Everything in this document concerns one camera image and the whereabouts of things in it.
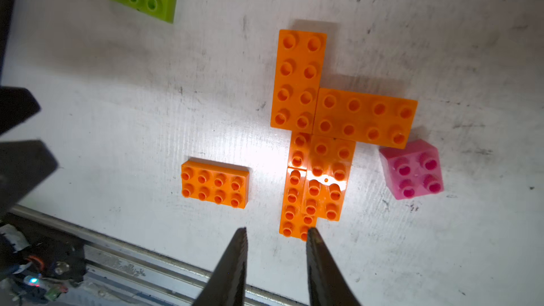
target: pink 2x2 brick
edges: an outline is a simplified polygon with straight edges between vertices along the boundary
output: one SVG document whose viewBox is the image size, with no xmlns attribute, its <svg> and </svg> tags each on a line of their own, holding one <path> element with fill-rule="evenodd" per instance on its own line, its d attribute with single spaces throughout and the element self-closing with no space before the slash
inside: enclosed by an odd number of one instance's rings
<svg viewBox="0 0 544 306">
<path fill-rule="evenodd" d="M 444 190 L 439 151 L 424 140 L 410 142 L 404 149 L 382 148 L 380 158 L 387 187 L 395 199 Z"/>
</svg>

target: orange 2x4 brick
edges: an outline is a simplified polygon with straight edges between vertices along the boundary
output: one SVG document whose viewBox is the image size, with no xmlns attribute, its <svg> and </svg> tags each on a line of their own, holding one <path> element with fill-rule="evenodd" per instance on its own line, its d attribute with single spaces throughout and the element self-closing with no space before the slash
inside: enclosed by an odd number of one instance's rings
<svg viewBox="0 0 544 306">
<path fill-rule="evenodd" d="M 181 165 L 184 197 L 245 208 L 249 172 L 187 161 Z"/>
<path fill-rule="evenodd" d="M 306 171 L 287 168 L 285 191 L 281 208 L 280 234 L 306 241 L 309 228 L 315 227 L 317 217 L 308 215 L 302 208 Z"/>
<path fill-rule="evenodd" d="M 325 57 L 324 33 L 280 30 L 270 126 L 311 133 Z"/>
<path fill-rule="evenodd" d="M 315 135 L 404 149 L 417 101 L 319 89 Z"/>
</svg>

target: scratched white surface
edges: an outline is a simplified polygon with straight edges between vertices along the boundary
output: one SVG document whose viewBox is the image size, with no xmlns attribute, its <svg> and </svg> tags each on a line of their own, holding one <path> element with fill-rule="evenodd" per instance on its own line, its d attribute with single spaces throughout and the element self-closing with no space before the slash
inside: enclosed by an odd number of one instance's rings
<svg viewBox="0 0 544 306">
<path fill-rule="evenodd" d="M 419 100 L 446 191 L 396 201 L 359 143 L 318 228 L 365 305 L 544 303 L 544 0 L 178 0 L 165 24 L 108 0 L 17 0 L 3 84 L 43 110 L 61 168 L 23 205 L 213 269 L 248 227 L 248 283 L 308 302 L 278 234 L 290 133 L 269 126 L 277 35 L 329 34 L 322 86 Z M 251 169 L 245 210 L 180 194 L 189 157 Z"/>
</svg>

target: orange 2x2 brick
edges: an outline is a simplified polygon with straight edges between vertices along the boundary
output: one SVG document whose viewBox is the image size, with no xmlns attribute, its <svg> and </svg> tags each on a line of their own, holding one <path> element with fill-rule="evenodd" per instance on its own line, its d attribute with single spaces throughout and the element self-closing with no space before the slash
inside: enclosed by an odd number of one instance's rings
<svg viewBox="0 0 544 306">
<path fill-rule="evenodd" d="M 326 41 L 324 33 L 280 30 L 270 126 L 312 132 Z"/>
<path fill-rule="evenodd" d="M 187 161 L 181 165 L 182 195 L 245 208 L 249 172 Z"/>
<path fill-rule="evenodd" d="M 315 135 L 404 149 L 417 101 L 319 89 Z"/>
</svg>

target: wire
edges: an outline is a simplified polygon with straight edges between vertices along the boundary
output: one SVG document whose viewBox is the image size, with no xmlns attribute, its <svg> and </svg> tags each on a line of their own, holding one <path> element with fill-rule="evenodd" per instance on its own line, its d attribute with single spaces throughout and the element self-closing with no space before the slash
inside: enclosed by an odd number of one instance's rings
<svg viewBox="0 0 544 306">
<path fill-rule="evenodd" d="M 40 267 L 38 267 L 38 272 L 41 273 L 44 271 L 45 269 L 45 263 L 43 262 L 43 260 L 41 260 L 40 258 L 38 258 L 37 256 L 35 255 L 29 255 L 26 260 L 32 262 L 32 263 L 39 263 L 40 264 Z"/>
</svg>

